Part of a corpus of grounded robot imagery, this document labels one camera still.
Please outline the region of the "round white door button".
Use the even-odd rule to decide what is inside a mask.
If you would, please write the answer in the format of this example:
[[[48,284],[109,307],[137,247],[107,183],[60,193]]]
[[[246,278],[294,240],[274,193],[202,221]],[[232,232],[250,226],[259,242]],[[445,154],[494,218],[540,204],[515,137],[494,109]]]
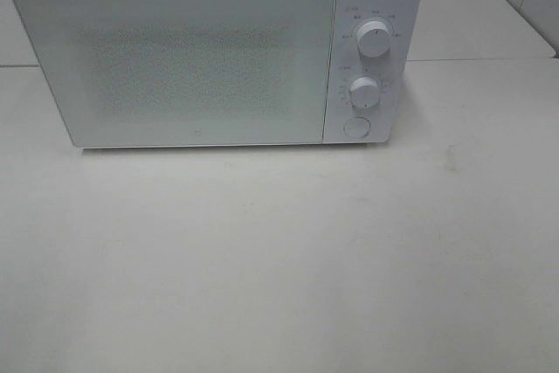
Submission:
[[[354,139],[363,139],[369,135],[370,122],[363,117],[348,120],[343,127],[345,135]]]

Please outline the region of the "white microwave door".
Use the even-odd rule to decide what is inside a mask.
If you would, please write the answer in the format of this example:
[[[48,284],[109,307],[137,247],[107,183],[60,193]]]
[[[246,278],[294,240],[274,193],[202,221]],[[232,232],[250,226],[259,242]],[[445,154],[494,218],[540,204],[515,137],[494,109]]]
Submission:
[[[80,148],[317,143],[334,0],[14,0]]]

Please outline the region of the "white microwave oven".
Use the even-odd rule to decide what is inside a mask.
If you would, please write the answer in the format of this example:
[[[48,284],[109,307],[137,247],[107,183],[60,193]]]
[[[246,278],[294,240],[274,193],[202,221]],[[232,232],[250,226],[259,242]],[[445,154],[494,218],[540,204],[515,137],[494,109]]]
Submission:
[[[12,0],[81,149],[389,139],[420,0]]]

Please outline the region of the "white microwave knob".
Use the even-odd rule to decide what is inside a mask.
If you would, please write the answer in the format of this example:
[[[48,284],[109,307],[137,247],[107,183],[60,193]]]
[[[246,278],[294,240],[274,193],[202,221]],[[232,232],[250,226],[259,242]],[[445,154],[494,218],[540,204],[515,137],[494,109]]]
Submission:
[[[363,57],[377,58],[390,49],[392,28],[381,18],[364,21],[356,29],[355,35],[358,51]]]
[[[381,85],[376,79],[360,77],[349,84],[349,99],[353,107],[368,109],[380,100]]]

